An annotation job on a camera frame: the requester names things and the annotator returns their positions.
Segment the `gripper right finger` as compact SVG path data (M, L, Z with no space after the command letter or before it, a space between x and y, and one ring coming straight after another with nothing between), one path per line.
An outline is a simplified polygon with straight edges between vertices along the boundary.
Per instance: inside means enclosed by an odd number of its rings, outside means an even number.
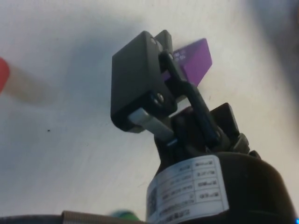
M196 127L195 134L201 134L209 149L230 149L238 141L239 129L231 106L224 103L210 111L197 89L199 83L212 66L212 58L205 38L172 49L172 38L167 30L161 31L155 39L172 56L162 54L162 77L177 101L187 98L191 104L191 116Z

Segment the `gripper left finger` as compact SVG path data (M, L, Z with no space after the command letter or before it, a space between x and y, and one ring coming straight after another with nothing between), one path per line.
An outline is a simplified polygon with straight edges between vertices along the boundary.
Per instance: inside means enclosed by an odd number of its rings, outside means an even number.
M174 138L169 116L177 103L163 77L163 50L172 50L168 31L157 36L143 31L113 55L111 120L125 132L147 130L168 143Z

